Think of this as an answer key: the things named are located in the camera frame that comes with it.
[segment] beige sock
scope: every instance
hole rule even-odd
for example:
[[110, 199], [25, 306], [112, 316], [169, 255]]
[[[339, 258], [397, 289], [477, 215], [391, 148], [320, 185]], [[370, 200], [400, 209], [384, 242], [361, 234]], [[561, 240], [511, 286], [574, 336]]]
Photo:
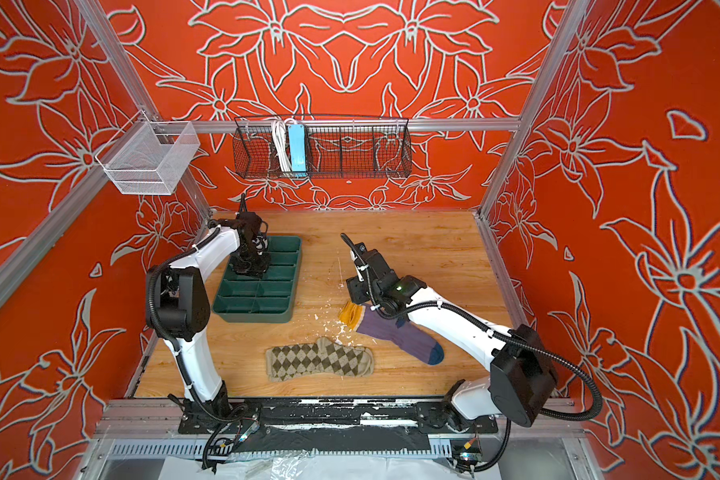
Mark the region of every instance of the beige sock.
[[343, 346], [321, 337], [315, 343], [277, 346], [266, 351], [270, 382], [284, 382], [313, 373], [368, 376], [373, 373], [373, 354], [364, 346]]

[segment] black wire basket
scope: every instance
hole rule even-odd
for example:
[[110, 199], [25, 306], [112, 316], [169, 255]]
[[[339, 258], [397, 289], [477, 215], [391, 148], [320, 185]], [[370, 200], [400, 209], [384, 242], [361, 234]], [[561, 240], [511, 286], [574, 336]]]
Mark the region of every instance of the black wire basket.
[[[272, 121], [304, 125], [306, 171], [284, 172]], [[406, 178], [412, 146], [406, 118], [346, 115], [259, 115], [235, 118], [235, 172], [242, 178]], [[288, 141], [288, 157], [291, 157]]]

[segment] wire basket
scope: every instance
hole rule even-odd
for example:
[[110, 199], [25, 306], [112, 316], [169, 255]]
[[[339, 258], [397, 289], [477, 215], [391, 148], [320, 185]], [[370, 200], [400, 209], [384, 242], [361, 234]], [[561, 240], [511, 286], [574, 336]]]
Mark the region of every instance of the wire basket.
[[[289, 115], [238, 117], [233, 136], [235, 171], [242, 178], [406, 178], [412, 146], [406, 118], [302, 115], [306, 171], [283, 172], [272, 121]], [[290, 158], [290, 146], [286, 142]]]
[[171, 195], [200, 147], [192, 122], [178, 135], [158, 135], [139, 122], [125, 145], [105, 164], [106, 175], [122, 194]]

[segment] wooden tabletop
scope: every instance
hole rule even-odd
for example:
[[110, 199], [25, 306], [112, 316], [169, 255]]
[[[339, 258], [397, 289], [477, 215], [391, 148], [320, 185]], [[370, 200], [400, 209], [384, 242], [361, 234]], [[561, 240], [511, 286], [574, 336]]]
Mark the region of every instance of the wooden tabletop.
[[[393, 343], [349, 332], [338, 321], [348, 300], [344, 280], [354, 276], [349, 248], [339, 237], [377, 249], [400, 276], [413, 275], [440, 295], [491, 322], [510, 325], [507, 308], [470, 212], [260, 212], [269, 233], [302, 238], [296, 306], [288, 323], [228, 323], [211, 314], [208, 343], [230, 396], [441, 395], [459, 379], [488, 373], [463, 350], [430, 332], [445, 359], [428, 366]], [[220, 217], [234, 214], [220, 214]], [[226, 262], [206, 282], [211, 303]], [[274, 346], [326, 336], [343, 345], [367, 346], [374, 373], [364, 378], [317, 374], [270, 382], [264, 352]], [[141, 377], [138, 397], [182, 396], [182, 381], [168, 349], [155, 348]]]

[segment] white wire basket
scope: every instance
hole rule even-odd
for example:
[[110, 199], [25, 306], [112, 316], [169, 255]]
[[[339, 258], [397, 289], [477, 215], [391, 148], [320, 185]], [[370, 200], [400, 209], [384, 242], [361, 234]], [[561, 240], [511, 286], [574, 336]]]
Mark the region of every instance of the white wire basket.
[[125, 145], [101, 164], [106, 176], [122, 194], [171, 195], [200, 148], [192, 122], [173, 138], [158, 136], [150, 122], [133, 128]]

